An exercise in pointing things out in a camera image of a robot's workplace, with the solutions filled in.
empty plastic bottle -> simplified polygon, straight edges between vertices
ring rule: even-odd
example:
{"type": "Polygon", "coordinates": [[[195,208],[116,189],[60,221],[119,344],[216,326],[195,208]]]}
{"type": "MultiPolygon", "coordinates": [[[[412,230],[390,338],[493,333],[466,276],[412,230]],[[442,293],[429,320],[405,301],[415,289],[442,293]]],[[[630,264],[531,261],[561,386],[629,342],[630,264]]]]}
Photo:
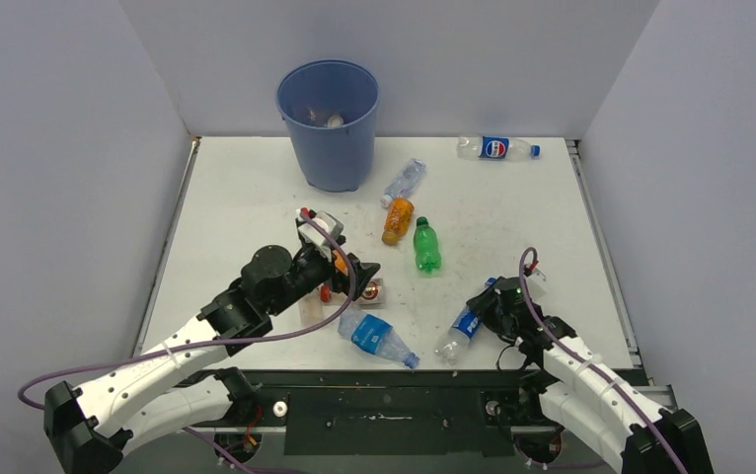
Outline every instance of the empty plastic bottle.
{"type": "Polygon", "coordinates": [[[427,223],[427,217],[416,219],[413,248],[416,250],[416,266],[419,270],[429,274],[442,268],[439,240],[436,238],[436,231],[427,223]]]}
{"type": "Polygon", "coordinates": [[[401,362],[409,368],[418,365],[418,355],[408,349],[393,327],[371,314],[346,308],[340,316],[338,334],[367,353],[401,362]]]}
{"type": "Polygon", "coordinates": [[[460,135],[457,138],[457,156],[506,161],[537,160],[541,156],[541,147],[520,138],[460,135]]]}
{"type": "Polygon", "coordinates": [[[393,199],[393,205],[387,211],[387,221],[384,223],[381,242],[387,245],[398,244],[399,239],[407,233],[407,228],[410,227],[410,219],[413,218],[415,208],[412,202],[403,197],[393,199]]]}
{"type": "Polygon", "coordinates": [[[381,196],[381,205],[386,209],[395,198],[409,198],[413,190],[424,178],[424,163],[418,160],[410,160],[405,168],[396,177],[396,180],[384,190],[381,196]]]}
{"type": "MultiPolygon", "coordinates": [[[[486,287],[489,287],[497,281],[497,278],[486,280],[486,287]]],[[[477,334],[480,329],[480,318],[468,309],[468,306],[459,312],[459,316],[454,320],[454,324],[448,328],[448,331],[439,338],[436,344],[436,354],[442,361],[451,365],[467,351],[468,345],[471,344],[471,338],[477,334]]]]}

white table surface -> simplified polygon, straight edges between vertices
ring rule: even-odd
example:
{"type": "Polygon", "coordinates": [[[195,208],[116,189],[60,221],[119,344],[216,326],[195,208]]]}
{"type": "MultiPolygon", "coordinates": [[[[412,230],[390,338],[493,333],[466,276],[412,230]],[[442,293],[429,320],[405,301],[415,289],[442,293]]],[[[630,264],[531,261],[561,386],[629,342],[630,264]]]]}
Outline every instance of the white table surface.
{"type": "MultiPolygon", "coordinates": [[[[517,275],[523,249],[540,252],[545,313],[563,317],[615,368],[632,366],[608,278],[561,138],[530,139],[542,159],[529,163],[459,159],[454,138],[378,138],[375,164],[355,193],[330,194],[305,182],[288,138],[205,137],[146,329],[143,347],[169,337],[239,275],[257,249],[299,248],[294,209],[308,206],[338,218],[344,248],[378,262],[387,301],[374,313],[421,357],[423,369],[492,369],[505,346],[483,328],[455,367],[437,360],[436,339],[487,277],[517,275]],[[442,270],[425,277],[414,264],[413,227],[396,247],[381,242],[383,189],[410,158],[427,164],[411,201],[439,237],[442,270]]],[[[327,308],[331,314],[333,308],[327,308]]],[[[300,329],[294,305],[273,318],[273,334],[300,329]]],[[[519,366],[510,350],[503,368],[519,366]]],[[[245,369],[399,369],[357,349],[337,324],[283,342],[254,344],[217,366],[245,369]]]]}

pepsi label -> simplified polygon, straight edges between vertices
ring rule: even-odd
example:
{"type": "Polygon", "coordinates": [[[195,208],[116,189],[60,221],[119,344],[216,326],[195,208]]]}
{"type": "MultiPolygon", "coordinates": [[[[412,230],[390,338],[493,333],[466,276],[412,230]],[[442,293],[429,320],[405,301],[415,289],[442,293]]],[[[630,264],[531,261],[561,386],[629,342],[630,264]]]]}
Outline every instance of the pepsi label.
{"type": "Polygon", "coordinates": [[[453,328],[468,336],[468,339],[471,339],[474,337],[474,333],[480,329],[480,318],[467,309],[463,310],[456,321],[454,321],[453,328]]]}
{"type": "Polygon", "coordinates": [[[483,147],[480,150],[480,158],[492,158],[502,160],[508,152],[508,138],[499,136],[484,136],[483,147]]]}

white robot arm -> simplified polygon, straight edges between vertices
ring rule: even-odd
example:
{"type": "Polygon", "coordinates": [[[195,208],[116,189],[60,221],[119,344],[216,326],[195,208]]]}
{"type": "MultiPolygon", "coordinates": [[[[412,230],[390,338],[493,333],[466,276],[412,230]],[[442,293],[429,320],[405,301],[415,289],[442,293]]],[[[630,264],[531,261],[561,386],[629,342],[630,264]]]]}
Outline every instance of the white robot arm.
{"type": "Polygon", "coordinates": [[[237,401],[255,396],[255,387],[237,368],[172,388],[257,342],[272,329],[270,316],[320,284],[336,292],[354,287],[357,297],[380,269],[348,254],[354,275],[348,271],[327,241],[345,242],[343,226],[331,215],[302,208],[296,225],[302,247],[295,257],[279,246],[262,247],[241,277],[134,363],[78,386],[63,381],[46,392],[44,432],[65,473],[110,472],[127,453],[156,437],[224,418],[237,401]]]}
{"type": "Polygon", "coordinates": [[[542,415],[578,436],[615,472],[712,474],[700,426],[688,412],[670,412],[642,395],[572,327],[544,316],[526,297],[525,277],[533,269],[498,278],[467,305],[484,325],[514,341],[526,365],[552,375],[533,387],[542,415]]]}

pepsi bottle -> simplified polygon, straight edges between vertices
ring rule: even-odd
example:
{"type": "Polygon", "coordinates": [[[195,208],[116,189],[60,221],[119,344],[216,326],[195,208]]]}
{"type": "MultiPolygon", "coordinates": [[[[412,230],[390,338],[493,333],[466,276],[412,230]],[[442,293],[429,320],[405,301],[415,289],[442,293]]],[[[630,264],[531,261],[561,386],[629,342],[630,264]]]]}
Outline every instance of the pepsi bottle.
{"type": "MultiPolygon", "coordinates": [[[[486,280],[486,288],[496,281],[497,278],[493,277],[486,280]]],[[[466,306],[460,311],[459,316],[454,320],[454,324],[439,338],[436,343],[436,354],[443,362],[449,365],[456,364],[459,358],[468,351],[471,338],[477,334],[481,324],[480,317],[472,313],[466,306]]]]}
{"type": "Polygon", "coordinates": [[[541,156],[541,147],[520,138],[484,135],[460,135],[457,156],[493,161],[529,161],[541,156]]]}

